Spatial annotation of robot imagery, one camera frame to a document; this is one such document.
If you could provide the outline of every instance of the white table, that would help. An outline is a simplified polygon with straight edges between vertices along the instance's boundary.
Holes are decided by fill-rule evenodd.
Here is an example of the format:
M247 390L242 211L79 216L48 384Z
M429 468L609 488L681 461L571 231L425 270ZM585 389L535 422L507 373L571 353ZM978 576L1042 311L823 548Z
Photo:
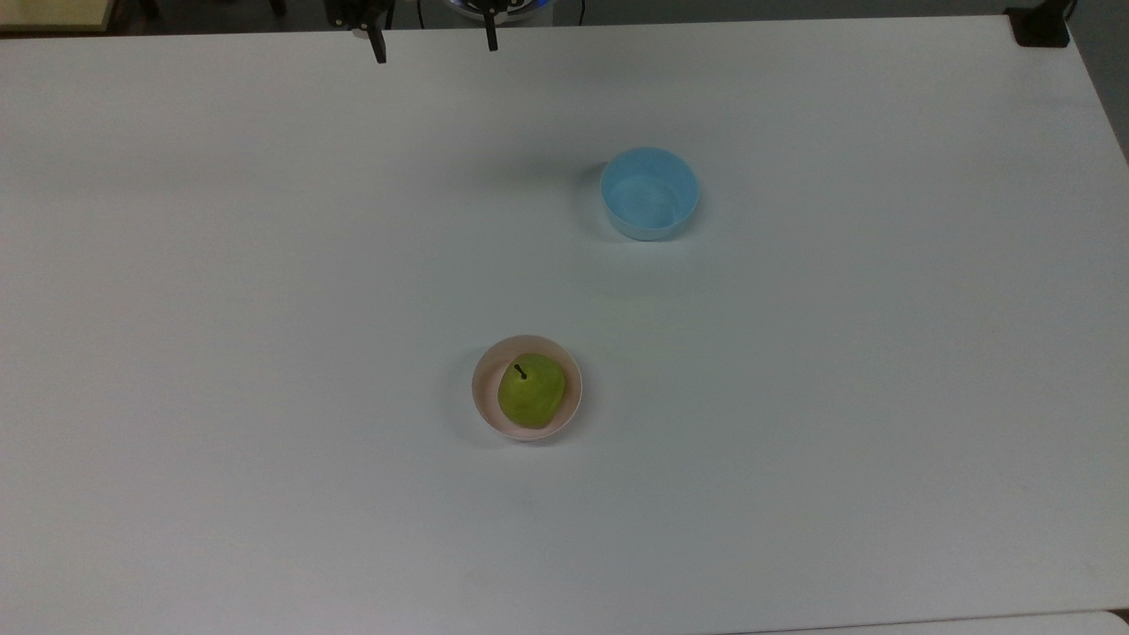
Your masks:
M1129 169L1003 17L0 42L0 630L1129 604ZM601 164L698 172L679 241ZM578 359L540 445L492 342Z

